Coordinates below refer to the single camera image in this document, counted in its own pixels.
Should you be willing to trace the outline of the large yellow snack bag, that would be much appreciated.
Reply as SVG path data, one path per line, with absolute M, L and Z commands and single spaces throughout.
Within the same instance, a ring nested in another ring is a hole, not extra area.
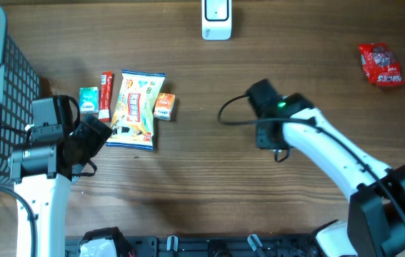
M 154 106 L 166 78 L 164 73 L 122 70 L 118 100 L 107 146 L 154 149 Z

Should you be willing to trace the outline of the red stick packet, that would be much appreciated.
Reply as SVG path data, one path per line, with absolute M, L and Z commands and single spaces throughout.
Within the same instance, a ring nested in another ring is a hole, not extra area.
M 113 88 L 113 73 L 105 71 L 101 75 L 101 93 L 99 102 L 99 119 L 103 122 L 111 121 L 111 94 Z

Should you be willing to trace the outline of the small orange box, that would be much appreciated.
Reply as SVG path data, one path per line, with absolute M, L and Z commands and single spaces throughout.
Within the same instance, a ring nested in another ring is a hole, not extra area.
M 173 94 L 159 93 L 154 107 L 154 117 L 170 121 L 174 109 L 176 97 Z

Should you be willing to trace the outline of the red snack packet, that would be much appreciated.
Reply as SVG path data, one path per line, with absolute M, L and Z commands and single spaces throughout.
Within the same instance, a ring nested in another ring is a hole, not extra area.
M 404 85 L 400 63 L 385 43 L 359 44 L 358 48 L 369 83 L 380 87 Z

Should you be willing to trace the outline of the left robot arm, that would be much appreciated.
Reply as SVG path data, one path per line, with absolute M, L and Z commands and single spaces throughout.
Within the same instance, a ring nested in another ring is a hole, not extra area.
M 30 142 L 18 145 L 9 159 L 19 196 L 16 254 L 63 256 L 71 184 L 86 175 L 85 165 L 93 165 L 112 130 L 89 114 L 77 126 L 50 121 L 30 132 Z

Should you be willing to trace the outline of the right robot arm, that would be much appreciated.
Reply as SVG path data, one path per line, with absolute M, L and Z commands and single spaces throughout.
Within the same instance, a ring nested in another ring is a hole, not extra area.
M 392 168 L 370 156 L 301 94 L 281 96 L 264 79 L 246 96 L 257 117 L 257 147 L 299 150 L 349 203 L 347 221 L 316 232 L 323 256 L 396 256 L 405 250 L 405 166 Z

